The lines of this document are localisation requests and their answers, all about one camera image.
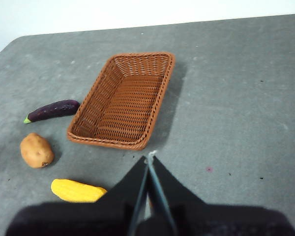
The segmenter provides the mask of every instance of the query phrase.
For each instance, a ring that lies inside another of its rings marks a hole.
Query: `basket rim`
[[[105,71],[107,70],[108,65],[110,63],[112,63],[113,61],[115,61],[115,59],[117,59],[119,57],[150,57],[153,55],[155,55],[155,56],[161,56],[161,55],[168,56],[169,61],[168,61],[168,65],[167,65],[166,71],[164,73],[164,76],[162,77],[161,87],[159,88],[158,93],[155,96],[156,99],[155,99],[155,102],[151,108],[151,115],[149,116],[147,123],[146,123],[145,130],[139,139],[137,139],[136,141],[133,141],[133,142],[125,142],[125,141],[117,141],[117,140],[82,137],[82,136],[78,136],[78,135],[75,135],[74,133],[72,133],[73,124],[79,120],[80,114],[86,108],[87,103],[91,99],[91,94],[94,92],[96,87],[99,85],[99,82],[100,82],[99,78],[102,78],[102,75],[105,73]],[[96,78],[95,83],[93,83],[91,89],[89,90],[88,94],[86,95],[85,99],[83,100],[79,109],[77,110],[74,118],[72,119],[72,121],[67,129],[68,139],[73,142],[91,144],[91,145],[93,144],[93,145],[100,145],[100,146],[107,146],[107,147],[125,148],[125,149],[143,149],[146,146],[146,144],[152,134],[152,131],[154,129],[156,117],[158,115],[160,106],[162,104],[163,97],[165,95],[165,91],[166,91],[168,82],[169,82],[171,74],[173,72],[175,60],[176,60],[176,58],[173,53],[165,52],[165,51],[142,52],[142,53],[119,53],[119,54],[112,55],[104,64],[103,68],[101,69],[99,75]]]

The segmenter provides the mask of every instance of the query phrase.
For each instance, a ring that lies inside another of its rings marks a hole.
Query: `wicker basket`
[[[167,52],[112,56],[74,116],[68,139],[141,150],[151,137],[175,64]]]

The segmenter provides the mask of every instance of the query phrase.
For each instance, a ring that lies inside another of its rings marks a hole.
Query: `yellow corn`
[[[107,190],[69,179],[54,179],[51,191],[62,200],[71,203],[93,203],[102,197]]]

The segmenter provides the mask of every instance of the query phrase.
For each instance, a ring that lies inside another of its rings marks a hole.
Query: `table surface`
[[[72,143],[72,116],[23,124],[81,102],[111,55],[152,51],[177,62],[144,150]],[[22,160],[30,132],[51,143],[50,166]],[[111,189],[152,150],[205,202],[276,209],[295,227],[295,15],[24,36],[0,53],[0,236],[21,208],[61,201],[53,179]]]

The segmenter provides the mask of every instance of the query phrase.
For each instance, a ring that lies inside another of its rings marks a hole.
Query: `brown wicker basket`
[[[68,127],[81,144],[141,150],[151,137],[175,64],[168,52],[112,56]]]

